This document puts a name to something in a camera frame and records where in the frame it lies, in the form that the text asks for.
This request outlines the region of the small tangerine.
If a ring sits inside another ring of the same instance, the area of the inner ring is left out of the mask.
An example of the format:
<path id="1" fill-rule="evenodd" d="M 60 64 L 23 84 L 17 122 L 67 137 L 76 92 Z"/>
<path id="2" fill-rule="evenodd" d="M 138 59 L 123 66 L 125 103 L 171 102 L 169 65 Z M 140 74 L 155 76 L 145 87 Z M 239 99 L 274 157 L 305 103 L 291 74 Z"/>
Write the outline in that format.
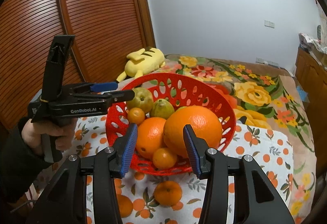
<path id="1" fill-rule="evenodd" d="M 128 121 L 136 125 L 142 124 L 145 121 L 145 113 L 142 109 L 134 107 L 128 111 Z"/>
<path id="2" fill-rule="evenodd" d="M 117 194 L 117 201 L 118 201 L 120 216 L 122 218 L 126 218 L 130 216 L 133 211 L 133 203 L 131 202 L 131 200 L 125 195 Z"/>
<path id="3" fill-rule="evenodd" d="M 164 181 L 155 187 L 153 196 L 160 205 L 171 207 L 181 200 L 182 189 L 175 181 Z"/>
<path id="4" fill-rule="evenodd" d="M 177 155 L 169 148 L 159 148 L 152 157 L 152 162 L 159 170 L 170 169 L 177 162 Z"/>

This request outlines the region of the small yellow-green apple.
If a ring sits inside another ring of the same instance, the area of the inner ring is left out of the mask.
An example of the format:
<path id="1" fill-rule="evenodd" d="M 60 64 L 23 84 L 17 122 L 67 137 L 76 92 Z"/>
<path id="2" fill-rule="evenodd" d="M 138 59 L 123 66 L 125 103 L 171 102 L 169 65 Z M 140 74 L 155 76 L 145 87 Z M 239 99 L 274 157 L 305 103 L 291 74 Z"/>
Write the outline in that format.
<path id="1" fill-rule="evenodd" d="M 153 96 L 152 93 L 143 87 L 137 87 L 132 89 L 135 93 L 134 98 L 131 101 L 126 102 L 128 110 L 132 108 L 140 108 L 145 114 L 149 113 L 153 108 Z"/>

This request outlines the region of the large orange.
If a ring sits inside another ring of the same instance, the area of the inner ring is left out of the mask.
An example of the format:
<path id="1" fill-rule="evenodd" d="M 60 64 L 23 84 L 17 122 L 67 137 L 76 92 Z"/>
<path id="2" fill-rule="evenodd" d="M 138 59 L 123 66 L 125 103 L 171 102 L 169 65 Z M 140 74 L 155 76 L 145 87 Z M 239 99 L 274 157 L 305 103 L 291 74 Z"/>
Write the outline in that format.
<path id="1" fill-rule="evenodd" d="M 150 117 L 138 126 L 136 150 L 146 159 L 152 159 L 157 149 L 165 146 L 163 129 L 166 120 L 161 117 Z"/>
<path id="2" fill-rule="evenodd" d="M 195 135 L 206 141 L 211 148 L 218 148 L 222 138 L 222 124 L 218 117 L 203 106 L 187 106 L 179 109 L 166 120 L 164 143 L 175 154 L 187 158 L 183 129 L 191 125 Z"/>

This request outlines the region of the large green apple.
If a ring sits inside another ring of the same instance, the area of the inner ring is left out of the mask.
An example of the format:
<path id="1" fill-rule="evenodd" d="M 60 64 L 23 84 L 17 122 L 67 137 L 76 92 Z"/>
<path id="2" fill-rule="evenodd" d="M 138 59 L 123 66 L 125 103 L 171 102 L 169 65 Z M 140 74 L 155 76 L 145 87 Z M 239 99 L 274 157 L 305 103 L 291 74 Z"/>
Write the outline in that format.
<path id="1" fill-rule="evenodd" d="M 184 108 L 187 108 L 187 106 L 181 106 L 181 107 L 177 108 L 175 112 L 177 112 L 177 111 L 179 111 L 181 109 L 184 109 Z"/>

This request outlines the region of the yellow plush toy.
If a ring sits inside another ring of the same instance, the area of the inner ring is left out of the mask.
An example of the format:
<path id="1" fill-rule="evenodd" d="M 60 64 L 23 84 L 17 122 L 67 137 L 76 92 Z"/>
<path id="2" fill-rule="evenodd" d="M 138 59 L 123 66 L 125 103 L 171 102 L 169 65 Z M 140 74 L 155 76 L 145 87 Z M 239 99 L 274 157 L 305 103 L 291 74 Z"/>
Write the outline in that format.
<path id="1" fill-rule="evenodd" d="M 160 49 L 142 48 L 131 52 L 126 57 L 128 59 L 124 71 L 117 77 L 117 82 L 122 82 L 127 77 L 137 79 L 143 75 L 165 66 L 165 56 Z"/>

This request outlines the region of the orange-print white tablecloth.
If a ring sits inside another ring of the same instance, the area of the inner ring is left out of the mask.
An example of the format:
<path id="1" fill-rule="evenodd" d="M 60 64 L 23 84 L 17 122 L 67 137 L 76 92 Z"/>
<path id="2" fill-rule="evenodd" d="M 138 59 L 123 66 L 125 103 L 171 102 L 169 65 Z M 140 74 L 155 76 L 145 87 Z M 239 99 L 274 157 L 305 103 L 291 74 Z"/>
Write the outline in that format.
<path id="1" fill-rule="evenodd" d="M 226 223 L 228 179 L 235 182 L 235 223 L 293 223 L 267 175 L 251 155 L 227 157 L 210 148 L 190 125 L 183 130 L 193 172 L 207 180 L 200 223 Z M 86 178 L 93 176 L 96 223 L 122 223 L 114 179 L 130 168 L 138 128 L 130 124 L 113 146 L 80 158 L 73 154 L 56 172 L 28 218 L 28 223 L 86 223 Z"/>

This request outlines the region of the brown louvered wardrobe door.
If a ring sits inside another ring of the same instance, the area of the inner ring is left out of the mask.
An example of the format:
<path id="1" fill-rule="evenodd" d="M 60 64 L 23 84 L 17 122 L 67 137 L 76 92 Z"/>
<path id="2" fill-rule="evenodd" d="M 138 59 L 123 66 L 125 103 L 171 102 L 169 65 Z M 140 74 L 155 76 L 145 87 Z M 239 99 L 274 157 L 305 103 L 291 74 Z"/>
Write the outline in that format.
<path id="1" fill-rule="evenodd" d="M 11 129 L 41 88 L 56 35 L 75 35 L 64 83 L 112 81 L 126 56 L 154 47 L 147 0 L 1 0 L 1 125 Z"/>

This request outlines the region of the floral bed blanket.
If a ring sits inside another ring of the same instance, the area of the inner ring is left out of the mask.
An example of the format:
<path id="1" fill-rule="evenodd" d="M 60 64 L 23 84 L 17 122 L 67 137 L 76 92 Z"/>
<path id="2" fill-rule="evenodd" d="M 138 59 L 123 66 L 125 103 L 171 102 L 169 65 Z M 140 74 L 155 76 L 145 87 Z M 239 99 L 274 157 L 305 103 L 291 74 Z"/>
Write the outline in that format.
<path id="1" fill-rule="evenodd" d="M 234 110 L 237 125 L 225 154 L 252 155 L 287 203 L 296 223 L 310 212 L 316 182 L 313 135 L 304 106 L 287 72 L 255 64 L 171 55 L 163 72 L 201 81 L 219 93 Z M 174 206 L 160 205 L 155 187 L 175 181 L 182 198 Z M 124 223 L 197 223 L 207 182 L 194 174 L 150 176 L 130 171 L 116 182 L 118 192 L 133 203 Z"/>

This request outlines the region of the wooden cabinet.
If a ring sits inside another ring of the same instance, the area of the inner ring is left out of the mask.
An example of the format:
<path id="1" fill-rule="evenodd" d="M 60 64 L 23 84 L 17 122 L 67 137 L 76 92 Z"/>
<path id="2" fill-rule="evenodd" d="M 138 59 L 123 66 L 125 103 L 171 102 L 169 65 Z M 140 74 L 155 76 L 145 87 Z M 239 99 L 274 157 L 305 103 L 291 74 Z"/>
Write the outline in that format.
<path id="1" fill-rule="evenodd" d="M 326 70 L 303 48 L 298 48 L 295 76 L 308 94 L 306 113 L 314 138 L 317 175 L 326 172 Z"/>

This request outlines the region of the clutter on cabinet top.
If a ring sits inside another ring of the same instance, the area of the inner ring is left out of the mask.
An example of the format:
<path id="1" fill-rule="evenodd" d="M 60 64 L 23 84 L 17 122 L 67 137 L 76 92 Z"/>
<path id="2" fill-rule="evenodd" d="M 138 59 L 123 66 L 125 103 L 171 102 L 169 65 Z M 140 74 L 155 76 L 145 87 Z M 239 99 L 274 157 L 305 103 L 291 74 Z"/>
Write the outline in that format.
<path id="1" fill-rule="evenodd" d="M 321 36 L 321 39 L 312 37 L 307 33 L 299 33 L 300 44 L 310 54 L 313 54 L 318 61 L 326 64 L 326 36 L 321 31 L 321 26 L 317 27 L 317 33 Z"/>

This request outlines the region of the white wall switch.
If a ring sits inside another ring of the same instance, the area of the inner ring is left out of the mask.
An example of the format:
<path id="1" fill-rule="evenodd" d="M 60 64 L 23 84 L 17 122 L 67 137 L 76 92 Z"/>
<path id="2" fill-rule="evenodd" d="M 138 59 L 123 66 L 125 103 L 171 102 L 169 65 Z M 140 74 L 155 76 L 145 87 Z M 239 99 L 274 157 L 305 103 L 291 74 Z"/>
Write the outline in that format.
<path id="1" fill-rule="evenodd" d="M 268 20 L 265 20 L 264 21 L 264 26 L 268 27 L 268 28 L 275 28 L 275 23 L 271 22 L 271 21 L 268 21 Z"/>

